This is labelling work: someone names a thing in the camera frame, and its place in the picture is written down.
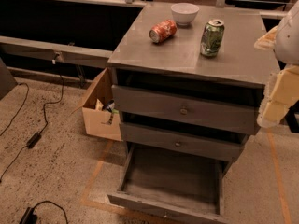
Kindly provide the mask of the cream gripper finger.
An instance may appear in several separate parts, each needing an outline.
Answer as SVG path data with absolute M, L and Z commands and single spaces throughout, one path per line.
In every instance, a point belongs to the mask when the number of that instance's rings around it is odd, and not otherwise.
M 265 35 L 261 36 L 255 43 L 254 47 L 256 49 L 268 50 L 273 49 L 276 42 L 277 27 L 273 27 Z
M 278 73 L 272 73 L 263 94 L 257 123 L 263 128 L 274 127 L 299 101 L 299 66 L 288 64 Z

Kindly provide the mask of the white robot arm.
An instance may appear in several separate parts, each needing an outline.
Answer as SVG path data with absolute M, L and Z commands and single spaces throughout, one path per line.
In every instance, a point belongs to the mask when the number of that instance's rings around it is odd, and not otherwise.
M 270 128 L 280 124 L 299 101 L 299 1 L 254 47 L 272 49 L 276 58 L 286 64 L 281 71 L 270 75 L 260 104 L 257 122 L 263 128 Z

